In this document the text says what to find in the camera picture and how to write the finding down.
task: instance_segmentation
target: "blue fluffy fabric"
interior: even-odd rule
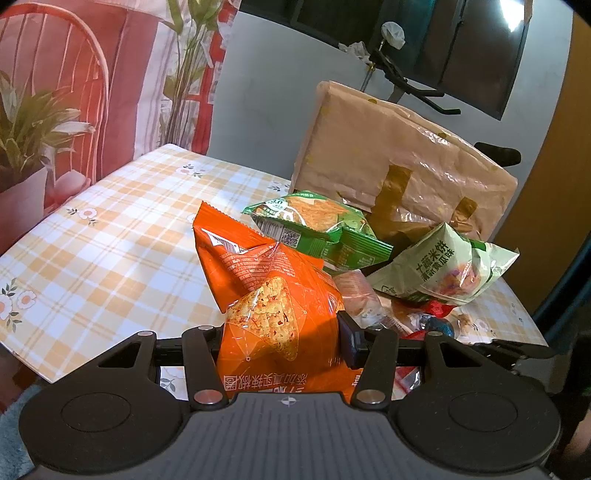
[[[41,385],[31,385],[0,416],[0,480],[16,480],[33,469],[18,433],[18,418],[25,403],[41,389]]]

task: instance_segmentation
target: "silver screw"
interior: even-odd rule
[[[214,405],[222,401],[223,395],[217,390],[207,389],[199,390],[197,393],[195,393],[193,398],[197,403],[202,405]]]
[[[368,390],[362,390],[361,392],[359,392],[357,394],[357,400],[359,400],[362,403],[367,403],[370,405],[375,405],[376,403],[381,403],[386,399],[386,395],[384,394],[384,392],[381,392],[380,390],[373,390],[373,389],[368,389]]]

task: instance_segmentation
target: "orange chip bag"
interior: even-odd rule
[[[343,302],[323,261],[264,237],[203,202],[197,253],[226,323],[217,372],[237,391],[341,391],[361,371],[339,354]]]

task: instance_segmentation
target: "floral tablecloth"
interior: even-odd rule
[[[195,250],[199,205],[207,201],[254,226],[242,208],[288,187],[174,145],[125,165],[0,257],[0,342],[54,382],[137,331],[168,338],[221,325]],[[494,335],[544,343],[502,280],[462,310],[473,324],[466,341]],[[163,368],[161,386],[186,398],[183,368]]]

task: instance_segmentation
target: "printed wall mural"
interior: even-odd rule
[[[207,151],[239,4],[19,1],[0,16],[0,255],[160,145]]]

